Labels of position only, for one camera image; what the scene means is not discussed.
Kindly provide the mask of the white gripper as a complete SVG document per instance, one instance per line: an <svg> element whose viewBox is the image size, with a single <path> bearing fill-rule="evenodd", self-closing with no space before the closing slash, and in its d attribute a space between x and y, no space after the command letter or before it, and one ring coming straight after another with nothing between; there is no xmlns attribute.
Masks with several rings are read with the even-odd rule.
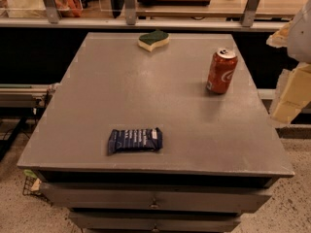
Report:
<svg viewBox="0 0 311 233"><path fill-rule="evenodd" d="M289 124L311 102L311 64L308 64L311 63L311 0L294 16L292 23L270 35L266 43L273 48L287 47L289 57L306 62L291 71L282 71L270 107L273 120Z"/></svg>

